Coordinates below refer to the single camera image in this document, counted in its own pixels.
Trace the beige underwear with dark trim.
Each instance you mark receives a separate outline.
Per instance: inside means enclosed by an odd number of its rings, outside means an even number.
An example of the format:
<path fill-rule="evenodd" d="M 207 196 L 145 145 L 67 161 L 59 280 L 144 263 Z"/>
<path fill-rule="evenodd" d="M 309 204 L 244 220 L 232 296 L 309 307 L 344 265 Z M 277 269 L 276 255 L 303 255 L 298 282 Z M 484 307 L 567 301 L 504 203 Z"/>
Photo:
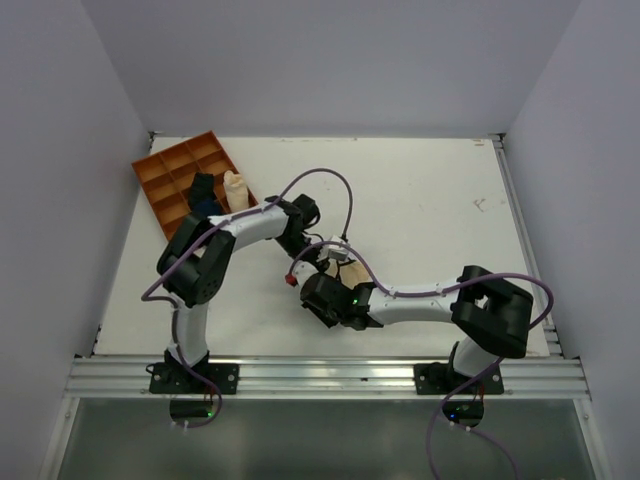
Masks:
<path fill-rule="evenodd" d="M 353 289 L 361 283 L 371 282 L 371 276 L 366 268 L 357 260 L 348 260 L 345 262 L 331 260 L 326 274 L 336 278 L 350 289 Z"/>

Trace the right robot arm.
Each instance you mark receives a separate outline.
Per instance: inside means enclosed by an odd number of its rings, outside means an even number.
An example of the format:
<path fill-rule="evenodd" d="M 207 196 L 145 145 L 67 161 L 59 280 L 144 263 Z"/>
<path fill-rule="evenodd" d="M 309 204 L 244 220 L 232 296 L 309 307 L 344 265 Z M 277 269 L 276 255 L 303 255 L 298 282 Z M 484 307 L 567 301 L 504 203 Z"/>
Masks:
<path fill-rule="evenodd" d="M 364 331 L 410 322 L 458 327 L 465 337 L 454 344 L 448 362 L 425 372 L 443 390 L 468 392 L 496 360 L 526 355 L 533 297 L 479 266 L 466 266 L 460 277 L 434 285 L 425 296 L 415 288 L 401 292 L 373 282 L 348 287 L 308 262 L 286 281 L 300 288 L 302 307 L 329 328 Z"/>

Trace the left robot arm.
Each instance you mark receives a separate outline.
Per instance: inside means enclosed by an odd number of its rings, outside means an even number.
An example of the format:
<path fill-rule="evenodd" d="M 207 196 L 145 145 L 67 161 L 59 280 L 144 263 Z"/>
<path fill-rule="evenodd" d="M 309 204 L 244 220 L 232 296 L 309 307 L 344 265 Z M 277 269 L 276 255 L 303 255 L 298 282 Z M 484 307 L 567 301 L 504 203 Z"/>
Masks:
<path fill-rule="evenodd" d="M 187 215 L 162 253 L 157 272 L 169 293 L 173 318 L 165 357 L 174 361 L 172 379 L 185 392 L 201 390 L 208 369 L 206 324 L 209 301 L 220 290 L 232 255 L 263 240 L 274 240 L 290 257 L 324 272 L 328 262 L 318 249 L 306 251 L 305 230 L 319 218 L 313 199 L 301 195 L 289 202 L 278 196 L 238 213 L 205 217 Z"/>

